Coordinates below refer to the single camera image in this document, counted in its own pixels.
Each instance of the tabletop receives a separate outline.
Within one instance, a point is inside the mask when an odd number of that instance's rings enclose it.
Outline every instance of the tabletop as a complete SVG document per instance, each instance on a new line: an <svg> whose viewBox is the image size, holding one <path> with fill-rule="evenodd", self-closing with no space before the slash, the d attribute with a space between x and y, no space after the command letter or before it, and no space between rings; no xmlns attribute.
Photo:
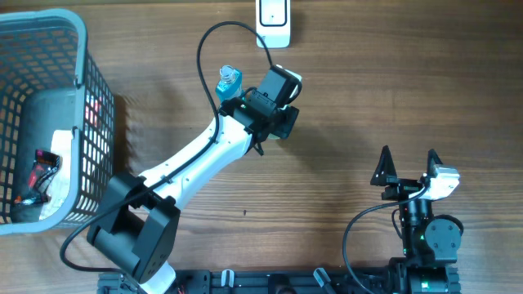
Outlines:
<svg viewBox="0 0 523 294"><path fill-rule="evenodd" d="M134 174L183 148L211 122L196 70L203 33L223 20L255 25L254 2L66 7L86 22L89 51L117 105L117 170ZM42 7L11 7L34 10ZM276 64L303 76L287 140L270 140L218 173L182 212L175 269L343 268L342 234L382 203L369 185L384 145L398 176L418 178L427 151L461 184L433 204L465 225L457 267L463 293L523 287L523 6L518 1L293 1L289 48ZM202 51L209 87L233 65L244 86L268 69L245 29L212 33ZM402 256L391 209L354 227L353 265ZM58 257L70 230L2 237L0 292L93 293L97 275ZM111 265L77 238L68 256Z"/></svg>

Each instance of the laundry basket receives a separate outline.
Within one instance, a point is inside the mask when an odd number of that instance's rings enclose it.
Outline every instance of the laundry basket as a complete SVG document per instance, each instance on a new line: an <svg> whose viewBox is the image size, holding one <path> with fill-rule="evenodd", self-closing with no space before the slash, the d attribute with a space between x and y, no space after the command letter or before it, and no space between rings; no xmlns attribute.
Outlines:
<svg viewBox="0 0 523 294"><path fill-rule="evenodd" d="M113 173L114 98L78 15L64 9L0 15L0 99L0 234L92 217ZM14 199L28 185L35 150L50 150L57 130L70 137L61 142L70 144L70 166L64 160L60 167L70 172L69 187L58 195L59 208L38 220L42 205L19 209Z"/></svg>

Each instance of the red and black package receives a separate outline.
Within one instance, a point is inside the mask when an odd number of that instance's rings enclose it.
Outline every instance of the red and black package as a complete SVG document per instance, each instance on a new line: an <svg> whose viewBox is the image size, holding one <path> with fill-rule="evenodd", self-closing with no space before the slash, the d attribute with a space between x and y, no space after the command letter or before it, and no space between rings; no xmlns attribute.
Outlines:
<svg viewBox="0 0 523 294"><path fill-rule="evenodd" d="M34 155L33 170L27 182L29 191L23 197L18 195L15 198L15 204L34 205L49 202L47 188L59 168L59 155L37 149Z"/></svg>

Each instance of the gray plastic basket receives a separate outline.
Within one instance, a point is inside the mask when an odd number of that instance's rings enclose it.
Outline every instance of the gray plastic basket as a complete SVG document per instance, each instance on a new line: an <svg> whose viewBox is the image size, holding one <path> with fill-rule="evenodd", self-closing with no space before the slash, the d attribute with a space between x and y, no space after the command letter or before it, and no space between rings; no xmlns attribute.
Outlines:
<svg viewBox="0 0 523 294"><path fill-rule="evenodd" d="M0 15L0 97L0 234L82 224L98 208L114 153L114 98L82 19L64 9ZM38 221L41 207L22 211L13 201L55 130L73 133L69 193Z"/></svg>

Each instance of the bottle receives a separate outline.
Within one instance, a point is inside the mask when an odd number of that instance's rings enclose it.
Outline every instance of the bottle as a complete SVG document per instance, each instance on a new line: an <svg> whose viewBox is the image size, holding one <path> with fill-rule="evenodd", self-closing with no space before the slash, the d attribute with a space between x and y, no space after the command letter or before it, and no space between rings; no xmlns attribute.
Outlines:
<svg viewBox="0 0 523 294"><path fill-rule="evenodd" d="M224 65L220 69L220 82L216 85L216 94L220 102L238 97L244 91L242 89L242 72L230 65Z"/></svg>

